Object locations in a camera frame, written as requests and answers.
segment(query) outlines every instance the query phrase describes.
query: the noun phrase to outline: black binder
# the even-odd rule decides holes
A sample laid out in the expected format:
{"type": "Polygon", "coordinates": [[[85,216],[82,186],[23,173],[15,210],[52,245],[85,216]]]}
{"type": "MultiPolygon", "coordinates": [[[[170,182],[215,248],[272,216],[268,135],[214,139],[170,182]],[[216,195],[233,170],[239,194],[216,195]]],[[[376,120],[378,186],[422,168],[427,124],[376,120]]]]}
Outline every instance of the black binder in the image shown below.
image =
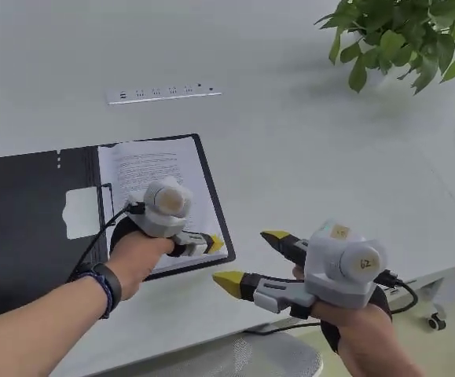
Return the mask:
{"type": "MultiPolygon", "coordinates": [[[[199,135],[152,140],[184,137],[191,137],[196,143],[229,255],[158,273],[149,279],[227,263],[236,258],[199,135]]],[[[61,214],[67,191],[98,187],[100,225],[104,224],[97,147],[63,149],[59,154],[50,151],[0,158],[0,313],[25,305],[62,285],[89,244],[92,236],[75,240],[66,236],[61,214]]],[[[105,262],[107,254],[103,236],[86,260],[105,262]]]]}

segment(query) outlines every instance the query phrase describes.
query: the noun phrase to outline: forearm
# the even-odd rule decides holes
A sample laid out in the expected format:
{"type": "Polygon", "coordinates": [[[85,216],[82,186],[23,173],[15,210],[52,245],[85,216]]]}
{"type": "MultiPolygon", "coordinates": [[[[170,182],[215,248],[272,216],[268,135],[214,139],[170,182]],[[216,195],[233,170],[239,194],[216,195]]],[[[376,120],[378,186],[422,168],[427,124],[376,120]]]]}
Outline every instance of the forearm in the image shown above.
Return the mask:
{"type": "Polygon", "coordinates": [[[106,306],[103,288],[84,277],[0,315],[0,375],[49,375],[106,306]]]}
{"type": "Polygon", "coordinates": [[[353,377],[423,377],[394,337],[374,341],[341,339],[339,355],[353,377]]]}

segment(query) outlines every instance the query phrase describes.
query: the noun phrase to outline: power outlet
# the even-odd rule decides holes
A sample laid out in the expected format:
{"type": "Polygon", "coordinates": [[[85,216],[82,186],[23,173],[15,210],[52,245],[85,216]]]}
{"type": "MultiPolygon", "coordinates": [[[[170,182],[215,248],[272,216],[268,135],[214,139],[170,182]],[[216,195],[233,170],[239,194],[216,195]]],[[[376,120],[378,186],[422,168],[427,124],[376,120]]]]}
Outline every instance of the power outlet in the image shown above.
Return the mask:
{"type": "Polygon", "coordinates": [[[109,90],[107,104],[135,104],[179,98],[209,97],[222,94],[215,87],[198,82],[194,85],[151,87],[147,89],[109,90]]]}

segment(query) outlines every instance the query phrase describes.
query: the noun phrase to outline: desk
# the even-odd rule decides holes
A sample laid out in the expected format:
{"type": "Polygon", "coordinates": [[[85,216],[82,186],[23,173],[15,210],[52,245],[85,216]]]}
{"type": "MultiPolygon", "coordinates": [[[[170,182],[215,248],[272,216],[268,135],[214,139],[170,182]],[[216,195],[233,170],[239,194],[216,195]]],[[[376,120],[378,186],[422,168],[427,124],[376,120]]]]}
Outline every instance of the desk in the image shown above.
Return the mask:
{"type": "Polygon", "coordinates": [[[53,375],[77,377],[282,318],[211,281],[290,276],[258,233],[326,218],[404,279],[455,269],[455,80],[357,95],[327,60],[328,0],[0,1],[0,156],[198,133],[237,260],[142,284],[53,375]],[[220,97],[108,107],[106,89],[213,82],[220,97]]]}

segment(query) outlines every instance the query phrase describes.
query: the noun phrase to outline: document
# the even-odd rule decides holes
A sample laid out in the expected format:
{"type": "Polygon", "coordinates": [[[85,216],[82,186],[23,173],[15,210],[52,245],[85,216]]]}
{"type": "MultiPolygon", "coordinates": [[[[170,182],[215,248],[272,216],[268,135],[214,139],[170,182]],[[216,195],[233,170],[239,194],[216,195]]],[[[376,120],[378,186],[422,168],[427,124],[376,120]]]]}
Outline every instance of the document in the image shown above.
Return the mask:
{"type": "MultiPolygon", "coordinates": [[[[98,147],[98,159],[101,184],[112,186],[112,190],[102,189],[105,222],[123,208],[130,192],[141,193],[143,197],[143,192],[150,182],[173,176],[180,185],[193,193],[185,230],[224,239],[192,137],[163,141],[130,141],[113,147],[98,147]]],[[[110,250],[114,228],[109,227],[106,232],[107,250],[110,250]]],[[[172,258],[164,255],[152,273],[199,265],[228,256],[225,245],[213,254],[196,257],[172,258]]]]}

